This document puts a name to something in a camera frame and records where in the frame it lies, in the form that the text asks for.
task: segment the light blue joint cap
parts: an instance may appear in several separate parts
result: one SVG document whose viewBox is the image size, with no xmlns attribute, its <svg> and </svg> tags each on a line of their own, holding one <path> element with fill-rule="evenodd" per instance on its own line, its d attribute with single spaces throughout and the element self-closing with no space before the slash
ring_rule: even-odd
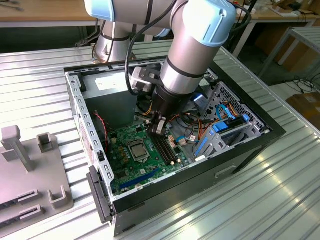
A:
<svg viewBox="0 0 320 240">
<path fill-rule="evenodd" d="M 155 37 L 159 37 L 159 38 L 163 38 L 165 36 L 167 36 L 170 33 L 170 29 L 166 29 L 164 28 L 157 36 Z"/>
<path fill-rule="evenodd" d="M 235 7 L 227 0 L 189 0 L 183 22 L 190 35 L 208 47 L 220 47 L 236 20 Z"/>
<path fill-rule="evenodd" d="M 84 0 L 86 12 L 94 18 L 115 21 L 115 10 L 112 0 Z"/>
</svg>

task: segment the label sticker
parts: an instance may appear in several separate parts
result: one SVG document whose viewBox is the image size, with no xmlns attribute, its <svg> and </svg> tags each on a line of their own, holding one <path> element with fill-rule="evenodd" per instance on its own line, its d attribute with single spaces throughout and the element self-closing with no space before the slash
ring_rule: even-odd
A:
<svg viewBox="0 0 320 240">
<path fill-rule="evenodd" d="M 196 136 L 193 136 L 193 135 L 192 135 L 192 136 L 190 137 L 190 141 L 194 142 L 195 140 L 196 140 Z"/>
<path fill-rule="evenodd" d="M 305 96 L 309 103 L 316 103 L 317 100 L 313 96 Z"/>
<path fill-rule="evenodd" d="M 95 84 L 99 91 L 117 89 L 119 91 L 126 91 L 126 79 L 123 72 L 111 73 L 109 76 L 97 78 Z"/>
</svg>

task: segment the blue latch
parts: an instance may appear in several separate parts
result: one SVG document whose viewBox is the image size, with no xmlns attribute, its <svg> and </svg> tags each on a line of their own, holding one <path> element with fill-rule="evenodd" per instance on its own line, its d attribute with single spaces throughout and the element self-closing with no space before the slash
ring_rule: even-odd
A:
<svg viewBox="0 0 320 240">
<path fill-rule="evenodd" d="M 247 114 L 243 114 L 243 119 L 244 119 L 246 122 L 249 122 L 250 117 L 249 117 Z"/>
<path fill-rule="evenodd" d="M 228 126 L 227 124 L 225 124 L 223 121 L 222 122 L 217 122 L 216 124 L 214 124 L 212 126 L 212 129 L 217 133 L 217 132 L 220 132 L 224 129 L 227 129 Z"/>
</svg>

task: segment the blue cable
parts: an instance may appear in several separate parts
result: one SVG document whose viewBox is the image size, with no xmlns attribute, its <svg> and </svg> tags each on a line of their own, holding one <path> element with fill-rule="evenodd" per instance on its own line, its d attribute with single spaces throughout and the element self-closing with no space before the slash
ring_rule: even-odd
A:
<svg viewBox="0 0 320 240">
<path fill-rule="evenodd" d="M 187 140 L 191 141 L 189 138 L 187 138 L 185 136 L 178 136 L 175 141 L 178 143 L 181 139 L 187 139 Z"/>
<path fill-rule="evenodd" d="M 186 138 L 185 136 L 178 136 L 175 141 L 179 142 L 181 139 L 185 139 L 185 138 Z"/>
<path fill-rule="evenodd" d="M 232 113 L 229 111 L 229 109 L 225 105 L 219 104 L 215 108 L 215 112 L 216 112 L 216 115 L 218 116 L 219 120 L 222 120 L 222 117 L 220 116 L 220 113 L 219 113 L 219 107 L 222 108 L 225 111 L 225 113 L 228 116 L 228 118 L 231 118 L 233 120 L 236 119 L 236 117 L 232 115 Z"/>
</svg>

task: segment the gray 3d printed holder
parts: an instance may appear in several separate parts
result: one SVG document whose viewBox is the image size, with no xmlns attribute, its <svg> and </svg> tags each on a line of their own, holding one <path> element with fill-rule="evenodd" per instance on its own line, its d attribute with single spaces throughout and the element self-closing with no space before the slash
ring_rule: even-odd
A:
<svg viewBox="0 0 320 240">
<path fill-rule="evenodd" d="M 20 142 L 16 125 L 1 134 L 0 238 L 74 205 L 54 135 Z"/>
</svg>

